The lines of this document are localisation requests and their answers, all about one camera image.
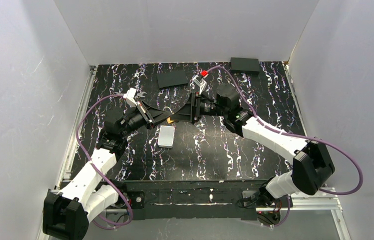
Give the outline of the brass padlock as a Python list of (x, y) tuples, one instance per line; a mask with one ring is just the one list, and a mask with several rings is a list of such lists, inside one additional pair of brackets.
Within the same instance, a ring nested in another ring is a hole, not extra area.
[(170, 112), (170, 116), (166, 119), (166, 122), (167, 122), (168, 124), (172, 124), (172, 123), (174, 123), (174, 121), (171, 119), (171, 117), (172, 117), (172, 115), (173, 115), (173, 110), (172, 110), (170, 107), (168, 107), (168, 106), (165, 106), (165, 107), (164, 107), (164, 110), (167, 111), (167, 112)]

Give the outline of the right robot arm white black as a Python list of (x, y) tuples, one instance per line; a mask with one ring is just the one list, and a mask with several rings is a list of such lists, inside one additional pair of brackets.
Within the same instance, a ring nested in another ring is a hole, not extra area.
[(205, 93), (191, 92), (186, 104), (170, 119), (194, 124), (202, 116), (222, 117), (227, 130), (262, 144), (292, 165), (288, 173), (264, 182), (252, 200), (254, 203), (270, 205), (283, 196), (298, 192), (314, 195), (335, 172), (325, 144), (287, 136), (277, 128), (259, 123), (250, 110), (240, 105), (240, 94), (228, 83), (217, 87), (215, 99)]

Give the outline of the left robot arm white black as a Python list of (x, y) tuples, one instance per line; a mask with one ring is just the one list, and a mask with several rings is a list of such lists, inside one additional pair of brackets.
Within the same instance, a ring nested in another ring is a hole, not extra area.
[(109, 179), (105, 184), (101, 181), (124, 154), (127, 137), (132, 132), (141, 127), (152, 129), (170, 116), (171, 112), (151, 107), (141, 100), (121, 118), (106, 119), (90, 160), (58, 193), (47, 194), (43, 205), (43, 233), (60, 240), (81, 240), (89, 224), (119, 199), (132, 213), (120, 187)]

